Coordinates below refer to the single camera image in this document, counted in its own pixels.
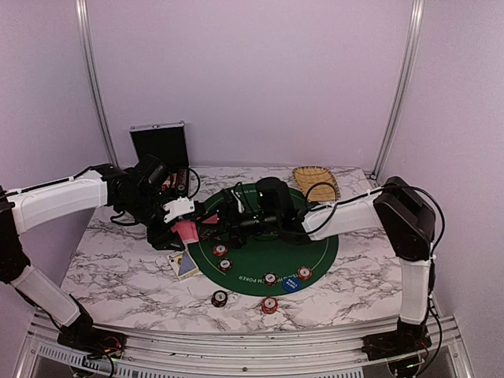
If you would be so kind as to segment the pink playing card deck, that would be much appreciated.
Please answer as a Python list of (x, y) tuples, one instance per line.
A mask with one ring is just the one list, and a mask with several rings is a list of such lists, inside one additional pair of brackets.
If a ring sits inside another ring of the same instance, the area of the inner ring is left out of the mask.
[(171, 227), (171, 231), (177, 233), (185, 244), (197, 243), (199, 241), (197, 228), (193, 221), (180, 220)]

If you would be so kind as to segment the dark poker chip stack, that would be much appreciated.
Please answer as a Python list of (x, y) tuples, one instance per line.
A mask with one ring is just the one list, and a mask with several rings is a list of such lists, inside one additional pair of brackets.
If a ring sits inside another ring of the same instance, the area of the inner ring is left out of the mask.
[(222, 290), (215, 291), (211, 298), (211, 303), (214, 307), (221, 308), (227, 304), (228, 293)]

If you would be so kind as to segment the red poker chip stack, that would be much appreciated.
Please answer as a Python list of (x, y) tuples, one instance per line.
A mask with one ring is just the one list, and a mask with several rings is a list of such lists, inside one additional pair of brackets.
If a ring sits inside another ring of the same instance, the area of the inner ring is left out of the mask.
[(273, 314), (278, 309), (278, 301), (273, 297), (266, 297), (261, 301), (261, 309), (263, 313)]

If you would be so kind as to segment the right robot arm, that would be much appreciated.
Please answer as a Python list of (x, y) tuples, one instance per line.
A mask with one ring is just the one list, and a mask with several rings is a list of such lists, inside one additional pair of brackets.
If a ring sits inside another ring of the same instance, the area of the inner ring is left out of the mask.
[(343, 201), (304, 202), (275, 177), (206, 201), (191, 256), (200, 332), (298, 331), (398, 317), (390, 345), (421, 339), (435, 214), (399, 178)]

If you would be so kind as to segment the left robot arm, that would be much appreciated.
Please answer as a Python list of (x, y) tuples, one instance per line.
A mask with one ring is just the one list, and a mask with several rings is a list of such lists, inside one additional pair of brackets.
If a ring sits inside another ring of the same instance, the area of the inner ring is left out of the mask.
[(154, 249), (181, 249), (183, 244), (172, 226), (182, 216), (193, 213), (195, 204), (187, 197), (163, 192), (168, 176), (161, 161), (147, 156), (126, 169), (112, 164), (94, 165), (74, 176), (2, 192), (1, 281), (51, 315), (61, 333), (68, 334), (80, 349), (93, 350), (100, 338), (91, 315), (35, 267), (20, 237), (52, 221), (111, 207), (143, 225)]

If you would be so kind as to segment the blue gold card box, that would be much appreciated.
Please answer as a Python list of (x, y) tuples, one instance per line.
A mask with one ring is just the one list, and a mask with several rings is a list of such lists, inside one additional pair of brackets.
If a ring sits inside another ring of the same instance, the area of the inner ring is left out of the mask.
[(170, 254), (167, 259), (178, 280), (185, 280), (199, 273), (199, 267), (187, 251)]

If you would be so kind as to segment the right chip row in case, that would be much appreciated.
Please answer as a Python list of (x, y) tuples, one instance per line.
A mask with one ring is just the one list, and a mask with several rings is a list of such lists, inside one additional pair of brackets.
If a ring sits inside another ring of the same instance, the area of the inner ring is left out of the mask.
[(175, 192), (181, 197), (188, 193), (188, 169), (179, 169), (176, 174)]

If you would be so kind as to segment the green round poker mat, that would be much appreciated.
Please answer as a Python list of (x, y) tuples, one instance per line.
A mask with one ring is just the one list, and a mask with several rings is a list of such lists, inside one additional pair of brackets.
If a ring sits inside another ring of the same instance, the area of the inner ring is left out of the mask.
[[(322, 278), (332, 266), (339, 251), (339, 239), (331, 236), (313, 241), (303, 236), (301, 217), (306, 211), (303, 194), (290, 188), (275, 177), (261, 179), (239, 187), (246, 204), (241, 229), (247, 243), (240, 249), (228, 245), (228, 234), (217, 224), (201, 226), (200, 230), (215, 230), (222, 233), (216, 242), (198, 241), (189, 246), (202, 273), (216, 285), (242, 295), (274, 297), (290, 294), (283, 288), (283, 280), (298, 277), (302, 266), (313, 270), (310, 280), (301, 280), (305, 289)], [(222, 203), (220, 191), (205, 200), (205, 210), (217, 210)], [(225, 245), (228, 252), (223, 257), (213, 254), (216, 245)], [(230, 259), (233, 268), (222, 272), (217, 268), (221, 259)], [(267, 272), (274, 272), (278, 282), (268, 286), (263, 282)]]

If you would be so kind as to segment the aluminium poker chip case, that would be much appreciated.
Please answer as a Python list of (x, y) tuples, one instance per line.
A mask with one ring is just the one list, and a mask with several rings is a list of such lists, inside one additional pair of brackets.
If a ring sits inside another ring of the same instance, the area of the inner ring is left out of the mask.
[(179, 169), (188, 169), (189, 193), (189, 157), (183, 120), (164, 124), (131, 126), (129, 133), (138, 159), (151, 154), (162, 161), (173, 179), (172, 191), (175, 192), (176, 174)]

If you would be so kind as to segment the blue small blind button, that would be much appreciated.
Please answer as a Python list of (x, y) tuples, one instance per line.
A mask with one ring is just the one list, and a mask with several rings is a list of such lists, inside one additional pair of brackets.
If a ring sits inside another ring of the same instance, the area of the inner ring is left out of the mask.
[(301, 280), (298, 277), (288, 277), (283, 280), (283, 289), (288, 293), (299, 291)]

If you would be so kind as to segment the woven bamboo tray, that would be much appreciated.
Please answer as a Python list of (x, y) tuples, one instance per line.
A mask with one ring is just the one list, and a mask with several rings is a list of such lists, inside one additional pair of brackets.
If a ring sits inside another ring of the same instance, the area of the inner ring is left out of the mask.
[(333, 173), (320, 166), (302, 166), (292, 171), (294, 181), (309, 202), (338, 201), (339, 185)]

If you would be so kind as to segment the front aluminium rail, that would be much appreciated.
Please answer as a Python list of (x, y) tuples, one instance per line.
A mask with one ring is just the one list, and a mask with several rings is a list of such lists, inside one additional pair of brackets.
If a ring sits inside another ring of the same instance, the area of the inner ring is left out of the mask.
[(362, 338), (395, 328), (393, 317), (301, 331), (162, 332), (118, 327), (124, 352), (113, 364), (57, 344), (57, 330), (37, 313), (25, 337), (15, 377), (396, 377), (406, 357), (370, 361)]

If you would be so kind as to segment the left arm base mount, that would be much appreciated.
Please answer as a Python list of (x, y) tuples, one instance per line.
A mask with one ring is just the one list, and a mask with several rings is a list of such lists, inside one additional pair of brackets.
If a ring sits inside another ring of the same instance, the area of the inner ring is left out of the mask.
[(57, 342), (65, 347), (87, 352), (93, 358), (119, 358), (124, 351), (126, 339), (123, 333), (92, 329), (89, 334), (79, 336), (60, 332)]

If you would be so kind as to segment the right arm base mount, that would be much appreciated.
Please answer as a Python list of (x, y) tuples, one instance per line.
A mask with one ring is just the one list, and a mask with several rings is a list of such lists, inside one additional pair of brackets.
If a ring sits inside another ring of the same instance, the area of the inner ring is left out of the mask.
[(361, 352), (365, 353), (370, 361), (417, 352), (432, 345), (428, 336), (414, 339), (411, 335), (400, 335), (396, 331), (367, 335), (362, 341)]

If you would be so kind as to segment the left aluminium frame post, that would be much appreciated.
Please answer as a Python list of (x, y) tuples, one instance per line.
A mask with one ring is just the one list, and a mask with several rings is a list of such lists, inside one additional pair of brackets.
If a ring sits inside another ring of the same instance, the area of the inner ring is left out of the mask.
[(102, 141), (109, 162), (113, 165), (119, 165), (119, 159), (117, 156), (115, 146), (113, 144), (113, 137), (109, 128), (109, 122), (106, 115), (106, 108), (104, 106), (98, 78), (98, 70), (95, 62), (95, 54), (92, 43), (91, 25), (89, 21), (87, 1), (76, 0), (75, 3), (76, 3), (76, 18), (83, 49), (83, 59), (85, 62), (85, 69), (87, 73), (87, 79), (90, 85), (91, 97), (94, 104), (94, 109), (98, 118), (98, 126), (102, 136)]

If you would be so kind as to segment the aluminium frame post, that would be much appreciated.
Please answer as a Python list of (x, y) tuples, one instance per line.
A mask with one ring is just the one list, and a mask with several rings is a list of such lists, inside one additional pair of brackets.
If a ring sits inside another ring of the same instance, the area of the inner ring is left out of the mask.
[(395, 89), (395, 95), (391, 104), (384, 136), (371, 171), (371, 176), (378, 178), (384, 170), (389, 153), (391, 152), (395, 133), (398, 130), (402, 107), (406, 98), (411, 77), (413, 75), (414, 65), (417, 58), (417, 51), (421, 37), (421, 27), (424, 18), (425, 0), (412, 1), (412, 7), (409, 18), (409, 27), (406, 35), (406, 45), (399, 70), (398, 82)]
[(95, 62), (95, 54), (92, 43), (91, 25), (89, 21), (87, 1), (76, 0), (75, 3), (76, 3), (76, 18), (83, 49), (83, 59), (85, 62), (85, 69), (87, 73), (87, 79), (90, 85), (91, 97), (94, 104), (94, 109), (98, 118), (98, 126), (102, 136), (102, 141), (109, 162), (113, 165), (119, 165), (119, 159), (117, 156), (115, 146), (113, 144), (113, 137), (109, 128), (109, 122), (106, 115), (106, 108), (104, 106), (98, 78), (98, 70)]

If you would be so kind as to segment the right aluminium frame post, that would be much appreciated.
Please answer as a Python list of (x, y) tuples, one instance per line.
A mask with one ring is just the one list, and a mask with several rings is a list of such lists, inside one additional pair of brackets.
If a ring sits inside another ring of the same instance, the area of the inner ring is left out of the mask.
[(398, 130), (402, 107), (406, 98), (411, 77), (413, 75), (414, 65), (417, 58), (417, 51), (421, 37), (421, 27), (424, 18), (425, 0), (412, 1), (412, 7), (409, 18), (409, 27), (406, 35), (406, 45), (399, 70), (398, 82), (395, 89), (395, 95), (391, 104), (384, 136), (371, 171), (371, 176), (378, 178), (384, 170), (389, 153), (391, 152), (395, 133)]

